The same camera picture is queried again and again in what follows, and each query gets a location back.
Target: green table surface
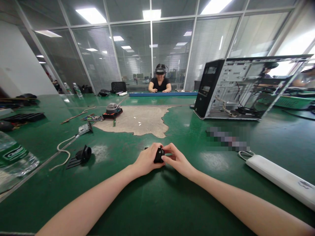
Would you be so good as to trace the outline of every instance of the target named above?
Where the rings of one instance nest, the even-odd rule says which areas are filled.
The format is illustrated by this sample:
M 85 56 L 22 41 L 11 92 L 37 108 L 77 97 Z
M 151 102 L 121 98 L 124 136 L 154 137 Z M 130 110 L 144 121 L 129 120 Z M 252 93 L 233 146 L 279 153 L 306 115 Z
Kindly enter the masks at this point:
M 84 167 L 49 172 L 66 154 L 55 157 L 0 203 L 0 231 L 37 232 L 54 214 L 76 197 L 132 164 L 151 145 L 173 142 L 198 170 L 241 188 L 280 207 L 315 227 L 315 213 L 248 167 L 234 151 L 207 137 L 207 127 L 221 127 L 247 141 L 251 150 L 315 184 L 315 122 L 273 108 L 261 122 L 200 120 L 189 108 L 195 96 L 95 97 L 39 96 L 38 106 L 15 113 L 44 112 L 47 119 L 9 133 L 36 155 L 41 163 L 56 153 L 57 145 L 85 124 L 80 116 L 60 125 L 86 108 L 102 114 L 108 103 L 122 106 L 174 105 L 163 117 L 169 126 L 163 139 L 152 134 L 104 132 L 97 128 L 74 141 L 74 155 L 86 144 L 94 154 Z M 254 235 L 205 190 L 166 166 L 136 179 L 118 195 L 89 235 Z

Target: green plastic basket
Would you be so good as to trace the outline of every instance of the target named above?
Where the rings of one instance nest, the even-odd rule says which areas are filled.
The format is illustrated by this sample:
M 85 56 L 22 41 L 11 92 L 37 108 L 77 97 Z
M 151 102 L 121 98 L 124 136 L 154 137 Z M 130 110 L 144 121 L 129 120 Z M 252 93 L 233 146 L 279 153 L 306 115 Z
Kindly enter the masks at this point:
M 275 103 L 275 106 L 293 108 L 293 109 L 304 109 L 307 108 L 311 103 L 315 101 L 315 98 L 300 98 L 300 97 L 290 97 L 290 96 L 281 96 L 278 101 Z M 269 104 L 271 101 L 268 97 L 259 99 L 258 102 Z

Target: black shirt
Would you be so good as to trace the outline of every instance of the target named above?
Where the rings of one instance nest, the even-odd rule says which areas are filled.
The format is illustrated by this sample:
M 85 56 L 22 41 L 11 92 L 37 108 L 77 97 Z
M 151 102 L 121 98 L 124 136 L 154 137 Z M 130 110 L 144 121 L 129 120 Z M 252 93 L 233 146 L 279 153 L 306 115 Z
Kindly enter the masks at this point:
M 153 83 L 153 89 L 157 89 L 158 91 L 166 90 L 166 85 L 171 83 L 170 80 L 168 78 L 165 78 L 165 77 L 161 83 L 161 86 L 158 85 L 158 81 L 157 81 L 156 77 L 152 78 L 150 82 Z

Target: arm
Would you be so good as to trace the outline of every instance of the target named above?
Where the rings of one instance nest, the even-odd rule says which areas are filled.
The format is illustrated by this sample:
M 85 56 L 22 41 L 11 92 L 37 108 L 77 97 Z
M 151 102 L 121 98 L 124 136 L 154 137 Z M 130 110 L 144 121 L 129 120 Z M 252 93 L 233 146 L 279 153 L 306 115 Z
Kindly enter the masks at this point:
M 149 92 L 157 92 L 158 90 L 156 88 L 153 88 L 154 84 L 150 81 L 149 83 Z
M 265 200 L 196 170 L 174 146 L 163 147 L 162 159 L 228 208 L 257 235 L 314 235 L 315 229 Z
M 153 163 L 160 143 L 142 151 L 136 162 L 88 190 L 51 218 L 36 235 L 87 235 L 117 195 L 134 179 L 165 163 Z
M 171 84 L 167 84 L 166 85 L 166 90 L 164 90 L 163 92 L 170 92 L 170 91 L 172 91 Z

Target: white wall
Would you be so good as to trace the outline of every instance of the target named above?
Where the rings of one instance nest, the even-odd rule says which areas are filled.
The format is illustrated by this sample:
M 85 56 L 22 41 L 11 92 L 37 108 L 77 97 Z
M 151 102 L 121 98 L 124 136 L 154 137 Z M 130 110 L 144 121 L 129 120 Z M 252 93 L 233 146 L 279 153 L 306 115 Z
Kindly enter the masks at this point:
M 58 94 L 17 26 L 0 21 L 0 32 L 2 90 L 10 97 Z
M 275 53 L 279 55 L 303 54 L 315 38 L 315 2 L 306 1 L 297 20 Z

